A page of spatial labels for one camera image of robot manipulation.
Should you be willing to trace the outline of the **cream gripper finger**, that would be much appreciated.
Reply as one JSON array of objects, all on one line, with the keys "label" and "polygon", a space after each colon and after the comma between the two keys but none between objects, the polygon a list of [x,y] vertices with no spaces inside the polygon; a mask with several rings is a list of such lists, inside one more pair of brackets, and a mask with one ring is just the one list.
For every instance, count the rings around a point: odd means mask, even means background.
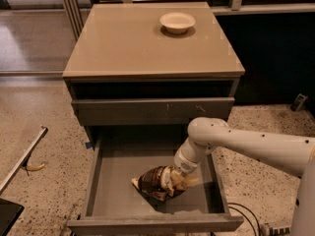
[{"label": "cream gripper finger", "polygon": [[160,175],[160,186],[164,190],[164,198],[172,198],[174,194],[174,188],[171,180],[172,167],[166,166]]}]

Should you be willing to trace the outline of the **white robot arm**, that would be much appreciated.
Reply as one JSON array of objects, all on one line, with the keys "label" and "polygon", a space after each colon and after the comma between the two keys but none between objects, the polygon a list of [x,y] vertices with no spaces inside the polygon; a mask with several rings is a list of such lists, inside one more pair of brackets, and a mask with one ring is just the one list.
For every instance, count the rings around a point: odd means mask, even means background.
[{"label": "white robot arm", "polygon": [[196,182],[192,172],[216,148],[228,148],[298,177],[290,236],[315,236],[314,138],[238,130],[222,119],[195,118],[162,186],[169,191],[185,191]]}]

